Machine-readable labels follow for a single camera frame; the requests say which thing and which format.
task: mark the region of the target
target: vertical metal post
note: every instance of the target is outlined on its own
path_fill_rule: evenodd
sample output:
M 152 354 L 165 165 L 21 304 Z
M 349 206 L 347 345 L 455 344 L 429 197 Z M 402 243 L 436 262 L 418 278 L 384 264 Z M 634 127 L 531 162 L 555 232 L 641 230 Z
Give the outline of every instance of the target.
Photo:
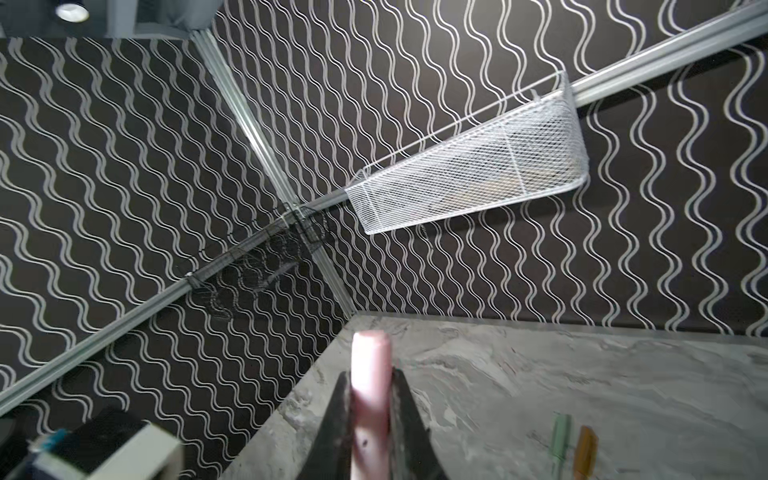
M 250 146 L 261 162 L 264 172 L 271 180 L 277 196 L 288 204 L 291 210 L 297 210 L 301 205 L 299 196 L 288 183 L 285 172 L 280 167 L 269 141 L 267 141 L 264 133 L 261 131 L 258 120 L 250 110 L 245 95 L 235 82 L 232 70 L 221 54 L 216 39 L 208 30 L 194 31 L 190 36 L 195 46 L 197 46 L 197 50 L 200 52 L 200 56 L 203 58 L 210 76 L 213 77 L 224 100 L 232 110 L 235 120 L 248 138 Z M 302 238 L 305 243 L 308 242 L 304 235 L 302 235 Z M 344 282 L 336 272 L 336 268 L 328 257 L 328 253 L 323 248 L 319 248 L 312 253 L 312 258 L 320 269 L 326 283 L 328 283 L 336 301 L 339 302 L 344 316 L 347 319 L 351 318 L 356 313 L 355 303 L 349 292 L 346 291 Z

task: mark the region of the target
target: orange highlighter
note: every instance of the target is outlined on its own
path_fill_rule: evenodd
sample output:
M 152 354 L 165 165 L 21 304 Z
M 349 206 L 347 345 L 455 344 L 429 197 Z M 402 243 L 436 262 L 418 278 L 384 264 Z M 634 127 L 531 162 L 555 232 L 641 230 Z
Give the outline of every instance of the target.
M 574 454 L 574 480 L 587 480 L 594 471 L 598 457 L 598 436 L 594 430 L 582 426 Z

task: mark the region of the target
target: white wire basket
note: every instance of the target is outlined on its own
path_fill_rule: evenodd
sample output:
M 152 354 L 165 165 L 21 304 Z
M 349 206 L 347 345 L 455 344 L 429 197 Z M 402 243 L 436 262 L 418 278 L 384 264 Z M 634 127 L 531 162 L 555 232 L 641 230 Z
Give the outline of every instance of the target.
M 553 80 L 553 91 L 543 97 L 532 90 Z M 533 101 L 371 173 L 382 161 L 529 90 Z M 559 194 L 583 184 L 587 174 L 571 86 L 557 72 L 366 165 L 346 192 L 371 234 Z

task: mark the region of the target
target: round light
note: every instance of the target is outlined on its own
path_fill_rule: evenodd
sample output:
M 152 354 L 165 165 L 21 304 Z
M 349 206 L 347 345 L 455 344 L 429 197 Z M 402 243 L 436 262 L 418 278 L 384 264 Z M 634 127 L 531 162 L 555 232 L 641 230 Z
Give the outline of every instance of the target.
M 79 3 L 62 3 L 56 7 L 56 16 L 67 22 L 80 23 L 88 20 L 88 10 Z

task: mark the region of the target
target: marble table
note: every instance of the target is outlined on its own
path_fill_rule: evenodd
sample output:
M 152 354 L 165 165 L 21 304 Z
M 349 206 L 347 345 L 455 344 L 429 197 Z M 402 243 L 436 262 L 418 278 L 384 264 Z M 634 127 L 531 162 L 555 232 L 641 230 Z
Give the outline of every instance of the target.
M 592 478 L 768 478 L 768 343 L 708 334 L 358 315 L 220 477 L 293 478 L 352 335 L 384 329 L 453 480 L 549 478 L 555 412 L 600 439 Z

